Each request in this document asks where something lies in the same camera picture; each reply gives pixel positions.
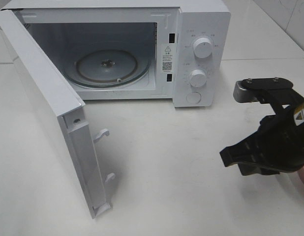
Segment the warning sticker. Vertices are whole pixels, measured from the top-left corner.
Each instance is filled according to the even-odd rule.
[[[295,109],[294,122],[297,126],[304,122],[304,103],[302,103]]]
[[[173,73],[174,60],[176,58],[176,45],[175,44],[162,44],[161,45],[161,70],[165,73]]]

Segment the white table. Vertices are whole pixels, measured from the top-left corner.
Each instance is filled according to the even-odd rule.
[[[113,209],[92,220],[76,177],[48,143],[12,65],[0,65],[0,235],[304,236],[297,174],[241,176],[219,151],[245,138],[269,105],[239,104],[236,80],[280,76],[304,95],[304,59],[223,61],[209,108],[170,100],[87,102]]]
[[[252,0],[224,0],[232,17],[223,60],[304,58],[304,51]],[[12,62],[0,37],[0,63]]]

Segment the power level knob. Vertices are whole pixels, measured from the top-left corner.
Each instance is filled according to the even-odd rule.
[[[193,70],[189,76],[190,85],[199,88],[206,84],[207,76],[203,70]]]
[[[209,38],[198,38],[192,45],[193,52],[198,58],[207,58],[212,53],[212,42]]]

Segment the white microwave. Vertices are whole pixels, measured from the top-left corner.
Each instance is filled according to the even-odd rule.
[[[109,208],[94,150],[109,131],[91,137],[83,100],[211,105],[229,21],[222,0],[12,0],[1,10],[24,88],[71,156],[92,217]]]

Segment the microwave door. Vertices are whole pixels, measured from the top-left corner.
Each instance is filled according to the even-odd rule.
[[[0,12],[0,32],[46,136],[61,161],[69,160],[65,171],[73,179],[78,177],[94,218],[110,208],[94,149],[94,142],[108,135],[108,130],[92,138],[84,102],[12,11]]]

